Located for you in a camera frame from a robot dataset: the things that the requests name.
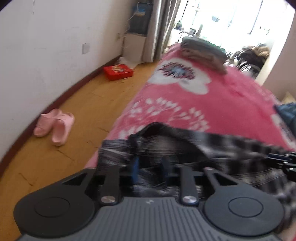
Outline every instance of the slipper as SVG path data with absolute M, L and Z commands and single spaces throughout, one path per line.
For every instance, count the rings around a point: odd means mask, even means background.
M 55 146 L 64 145 L 72 125 L 74 124 L 75 118 L 72 113 L 62 113 L 54 123 L 52 131 L 52 143 Z
M 52 129 L 55 120 L 61 114 L 62 114 L 62 111 L 60 109 L 53 109 L 47 114 L 42 114 L 39 117 L 36 127 L 33 131 L 34 135 L 37 137 L 46 136 Z

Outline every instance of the bed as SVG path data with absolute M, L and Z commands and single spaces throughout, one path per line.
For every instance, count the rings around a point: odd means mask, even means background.
M 220 75 L 181 56 L 176 44 L 115 121 L 107 139 L 126 139 L 151 122 L 256 139 L 296 150 L 295 138 L 273 105 L 274 95 L 235 68 Z M 97 164 L 97 153 L 86 167 Z

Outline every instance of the box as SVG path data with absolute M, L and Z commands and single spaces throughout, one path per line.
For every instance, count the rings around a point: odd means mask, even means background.
M 103 70 L 109 80 L 118 80 L 133 76 L 133 70 L 125 64 L 104 67 Z

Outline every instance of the black and white plaid fabric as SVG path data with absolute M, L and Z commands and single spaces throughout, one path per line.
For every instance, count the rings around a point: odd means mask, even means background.
M 97 172 L 110 165 L 126 165 L 134 155 L 140 156 L 140 170 L 133 194 L 140 197 L 175 196 L 178 187 L 161 182 L 154 167 L 163 156 L 173 164 L 188 165 L 194 171 L 215 168 L 244 183 L 274 195 L 285 208 L 279 231 L 287 228 L 296 215 L 296 183 L 288 181 L 278 169 L 268 167 L 264 159 L 269 153 L 286 154 L 281 147 L 266 145 L 243 137 L 210 134 L 172 128 L 151 123 L 128 140 L 105 140 L 99 150 Z M 203 198 L 202 187 L 196 187 Z

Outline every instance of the baseboard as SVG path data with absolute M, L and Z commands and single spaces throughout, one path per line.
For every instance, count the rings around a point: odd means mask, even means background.
M 60 97 L 58 97 L 55 101 L 53 101 L 41 114 L 48 113 L 54 108 L 59 108 L 67 99 L 69 99 L 77 90 L 87 84 L 90 80 L 98 76 L 105 66 L 110 66 L 116 63 L 119 59 L 120 55 L 110 60 L 108 63 L 103 66 L 97 68 L 95 71 L 91 72 L 89 75 L 78 81 L 75 85 L 66 90 Z M 17 138 L 17 140 L 13 143 L 13 145 L 6 152 L 5 156 L 2 158 L 0 162 L 0 178 L 2 177 L 6 167 L 9 165 L 11 160 L 17 154 L 17 152 L 21 149 L 21 147 L 25 144 L 25 142 L 31 137 L 33 134 L 33 130 L 36 126 L 39 115 L 35 120 L 32 121 L 30 125 L 22 132 L 22 134 Z

